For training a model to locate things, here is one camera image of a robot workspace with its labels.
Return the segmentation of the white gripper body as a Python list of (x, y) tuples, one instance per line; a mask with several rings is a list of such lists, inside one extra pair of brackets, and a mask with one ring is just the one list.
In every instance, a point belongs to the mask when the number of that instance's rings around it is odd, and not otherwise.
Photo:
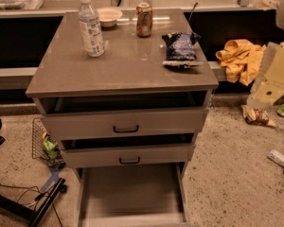
[(268, 43), (263, 54), (258, 76), (247, 97), (252, 108), (272, 106), (284, 96), (284, 42)]

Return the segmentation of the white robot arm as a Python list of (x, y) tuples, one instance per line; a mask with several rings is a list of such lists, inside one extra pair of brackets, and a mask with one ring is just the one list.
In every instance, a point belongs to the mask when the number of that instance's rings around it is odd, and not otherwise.
[[(276, 25), (284, 30), (284, 0), (276, 2)], [(269, 44), (264, 52), (259, 74), (247, 97), (247, 105), (263, 109), (284, 96), (284, 42)]]

